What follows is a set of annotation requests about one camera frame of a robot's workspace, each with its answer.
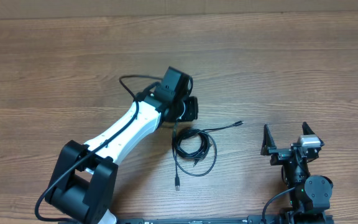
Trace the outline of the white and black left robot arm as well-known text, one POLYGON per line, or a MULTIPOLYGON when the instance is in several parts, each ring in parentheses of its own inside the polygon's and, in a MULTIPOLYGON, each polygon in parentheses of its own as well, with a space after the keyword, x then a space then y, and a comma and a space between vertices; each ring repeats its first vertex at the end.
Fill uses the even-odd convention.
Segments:
POLYGON ((50 182, 35 204, 43 222, 116 223, 109 211, 117 170, 124 158, 162 123, 193 121, 198 116, 193 79, 169 67, 164 77, 131 96, 127 113, 93 139, 67 142, 50 182))

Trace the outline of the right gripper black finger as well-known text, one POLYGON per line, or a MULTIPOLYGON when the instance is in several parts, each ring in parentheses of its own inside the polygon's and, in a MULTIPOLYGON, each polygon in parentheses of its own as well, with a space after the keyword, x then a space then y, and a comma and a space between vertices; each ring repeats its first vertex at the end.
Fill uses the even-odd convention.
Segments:
MULTIPOLYGON (((315 135, 315 132, 310 128, 310 126, 306 121, 302 123, 302 130, 304 135, 312 135, 312 134, 315 135)), ((320 141, 320 146, 324 146, 323 140, 320 137, 318 137, 318 139, 320 141)))
POLYGON ((264 137, 262 141, 262 147, 260 150, 260 154, 262 156, 270 156, 276 150, 276 145, 273 140, 272 134, 269 130, 268 124, 264 124, 264 137))

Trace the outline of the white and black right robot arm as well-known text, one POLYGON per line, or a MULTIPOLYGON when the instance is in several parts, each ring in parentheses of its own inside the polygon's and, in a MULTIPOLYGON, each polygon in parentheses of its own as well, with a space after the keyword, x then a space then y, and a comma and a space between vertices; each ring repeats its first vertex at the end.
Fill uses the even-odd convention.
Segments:
POLYGON ((330 208, 333 182, 323 175, 311 175, 308 163, 319 158, 324 142, 309 125, 302 124, 303 134, 289 148, 275 145, 267 124, 260 154, 270 156, 272 166, 281 167, 281 178, 287 189, 273 196, 264 205, 261 223, 333 223, 333 217, 325 211, 330 208), (289 195, 290 206, 282 208, 278 215, 268 217, 268 206, 284 195, 289 195))

